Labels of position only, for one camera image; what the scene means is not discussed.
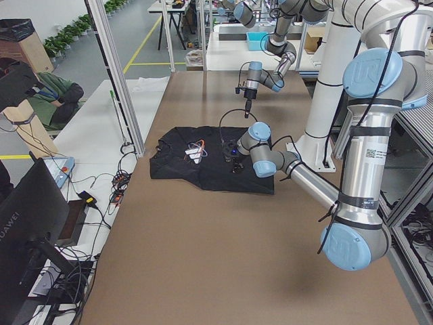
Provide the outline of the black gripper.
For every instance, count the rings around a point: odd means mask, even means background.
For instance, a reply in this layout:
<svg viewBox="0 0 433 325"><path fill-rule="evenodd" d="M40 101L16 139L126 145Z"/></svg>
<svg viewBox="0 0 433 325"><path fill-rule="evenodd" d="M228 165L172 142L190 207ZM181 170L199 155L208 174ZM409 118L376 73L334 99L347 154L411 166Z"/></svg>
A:
<svg viewBox="0 0 433 325"><path fill-rule="evenodd" d="M244 155L238 153L231 153L231 161L233 164L233 169L243 169L244 165L243 165L243 160L244 160Z"/></svg>
<svg viewBox="0 0 433 325"><path fill-rule="evenodd" d="M245 88L245 90L244 90L244 98L247 99L246 103L245 103L244 118L249 118L249 116L250 116L250 110L251 110L251 100L255 100L256 99L256 90L255 89Z"/></svg>

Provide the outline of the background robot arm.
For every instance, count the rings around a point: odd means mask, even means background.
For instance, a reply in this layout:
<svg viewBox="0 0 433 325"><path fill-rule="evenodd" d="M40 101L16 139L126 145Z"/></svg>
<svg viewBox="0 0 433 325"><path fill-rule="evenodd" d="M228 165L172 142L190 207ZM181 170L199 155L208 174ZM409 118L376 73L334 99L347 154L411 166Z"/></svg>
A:
<svg viewBox="0 0 433 325"><path fill-rule="evenodd" d="M252 28L255 25L256 16L254 10L258 8L258 1L222 0L219 1L219 5L232 11L235 19L246 28Z"/></svg>

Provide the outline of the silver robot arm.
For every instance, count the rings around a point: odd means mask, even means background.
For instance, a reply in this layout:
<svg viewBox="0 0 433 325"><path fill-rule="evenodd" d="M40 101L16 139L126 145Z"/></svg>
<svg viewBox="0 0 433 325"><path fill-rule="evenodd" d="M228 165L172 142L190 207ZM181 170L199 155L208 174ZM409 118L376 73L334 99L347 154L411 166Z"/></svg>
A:
<svg viewBox="0 0 433 325"><path fill-rule="evenodd" d="M378 207L391 124L401 110L426 103L425 72L422 50L380 47L362 52L346 67L342 84L352 121L340 187L307 167L298 154L272 150L265 123L254 123L237 141L235 151L252 159L258 177L283 171L327 207L330 222L319 250L340 269L364 269L388 251L390 232Z"/></svg>
<svg viewBox="0 0 433 325"><path fill-rule="evenodd" d="M279 63L272 73L264 70L261 62L249 63L246 81L235 88L236 93L244 92L245 118L250 116L252 100L256 99L259 85L275 92L281 91L284 87L283 77L296 61L296 49L286 37L295 16L299 14L309 24L316 24L325 17L328 10L329 6L321 1L279 1L270 11L270 16L277 20L275 29L267 36L266 41L260 41L259 44L261 50L277 57Z"/></svg>

